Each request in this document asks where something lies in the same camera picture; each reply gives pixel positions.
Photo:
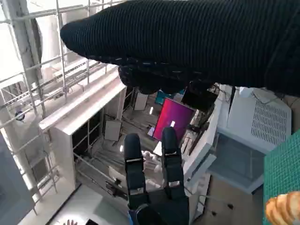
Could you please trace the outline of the black knitted gloved right hand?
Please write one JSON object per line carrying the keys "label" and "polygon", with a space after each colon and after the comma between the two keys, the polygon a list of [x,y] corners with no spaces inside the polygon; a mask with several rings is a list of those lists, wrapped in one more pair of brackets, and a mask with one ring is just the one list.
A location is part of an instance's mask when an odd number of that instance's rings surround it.
{"label": "black knitted gloved right hand", "polygon": [[143,94],[212,85],[300,94],[297,0],[129,0],[65,24],[65,46]]}

